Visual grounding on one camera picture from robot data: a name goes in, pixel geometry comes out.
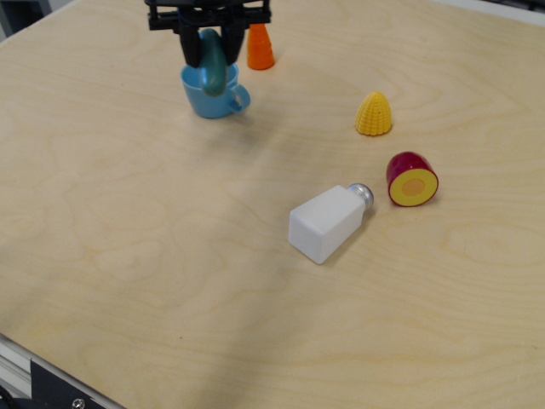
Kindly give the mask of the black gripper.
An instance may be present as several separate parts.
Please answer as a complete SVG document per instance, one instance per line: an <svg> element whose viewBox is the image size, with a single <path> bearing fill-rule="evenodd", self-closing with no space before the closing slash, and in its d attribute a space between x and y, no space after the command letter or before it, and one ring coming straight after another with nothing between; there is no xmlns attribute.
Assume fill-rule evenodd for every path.
<svg viewBox="0 0 545 409"><path fill-rule="evenodd" d="M221 27L222 46L230 66L238 60L246 29L253 24L267 24L272 18L269 1L146 0L144 4L148 7L149 28L178 33L185 61L195 68L201 60L199 29Z"/></svg>

